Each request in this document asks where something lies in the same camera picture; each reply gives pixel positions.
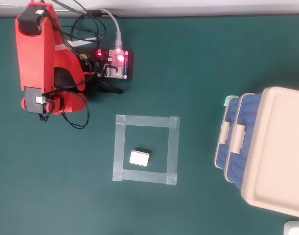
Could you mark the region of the red gripper black motor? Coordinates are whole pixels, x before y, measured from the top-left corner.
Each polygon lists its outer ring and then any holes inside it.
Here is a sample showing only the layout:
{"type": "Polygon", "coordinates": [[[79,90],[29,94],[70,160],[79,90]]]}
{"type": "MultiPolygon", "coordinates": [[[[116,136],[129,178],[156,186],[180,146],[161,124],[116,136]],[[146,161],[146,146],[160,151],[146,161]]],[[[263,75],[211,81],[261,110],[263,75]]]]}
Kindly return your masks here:
{"type": "Polygon", "coordinates": [[[63,94],[57,94],[55,97],[52,97],[55,103],[53,114],[61,115],[62,113],[82,111],[86,107],[82,99],[87,101],[82,93],[64,92],[63,94]]]}

